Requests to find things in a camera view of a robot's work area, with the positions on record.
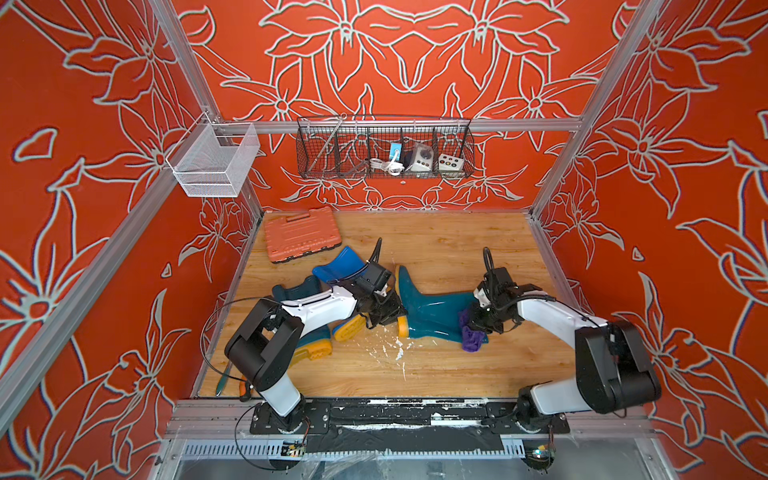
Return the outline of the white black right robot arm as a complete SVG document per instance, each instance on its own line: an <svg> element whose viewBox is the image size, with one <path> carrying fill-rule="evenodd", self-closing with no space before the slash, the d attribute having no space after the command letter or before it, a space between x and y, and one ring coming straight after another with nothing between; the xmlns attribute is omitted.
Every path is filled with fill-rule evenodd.
<svg viewBox="0 0 768 480"><path fill-rule="evenodd" d="M504 267L488 266L473 292L469 328L485 334L537 325L574 352L566 380L525 387L516 407L520 423L563 413L618 413L657 401L662 387L639 329L582 313L533 284L518 284Z"/></svg>

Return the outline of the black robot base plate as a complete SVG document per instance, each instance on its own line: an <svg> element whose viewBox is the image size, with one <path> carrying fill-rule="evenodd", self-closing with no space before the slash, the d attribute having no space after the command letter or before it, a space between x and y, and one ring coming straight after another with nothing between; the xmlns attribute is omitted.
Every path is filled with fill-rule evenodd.
<svg viewBox="0 0 768 480"><path fill-rule="evenodd" d="M250 432L257 435L326 434L334 428L456 427L487 429L495 434L568 434L563 414L543 419L538 427L521 427L513 418L512 399L472 398L308 398L301 404L299 424L289 430L266 403L252 415Z"/></svg>

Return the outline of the purple cloth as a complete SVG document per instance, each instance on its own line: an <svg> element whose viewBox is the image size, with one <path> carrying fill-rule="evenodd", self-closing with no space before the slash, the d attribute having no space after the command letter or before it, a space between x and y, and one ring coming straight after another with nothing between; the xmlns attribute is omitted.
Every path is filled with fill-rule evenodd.
<svg viewBox="0 0 768 480"><path fill-rule="evenodd" d="M465 352L475 353L488 342L487 334L470 327L471 309L466 308L459 314L458 321L461 331L461 346Z"/></svg>

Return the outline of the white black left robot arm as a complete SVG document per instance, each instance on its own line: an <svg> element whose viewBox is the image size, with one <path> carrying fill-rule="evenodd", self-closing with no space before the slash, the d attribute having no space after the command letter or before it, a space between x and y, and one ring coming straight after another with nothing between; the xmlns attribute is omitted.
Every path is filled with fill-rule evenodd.
<svg viewBox="0 0 768 480"><path fill-rule="evenodd" d="M302 415L303 396L288 369L306 334L357 316L373 328L397 320L402 311L389 287L392 272L374 261L329 263L314 268L313 275L329 288L297 300L259 300L225 346L227 359L283 419Z"/></svg>

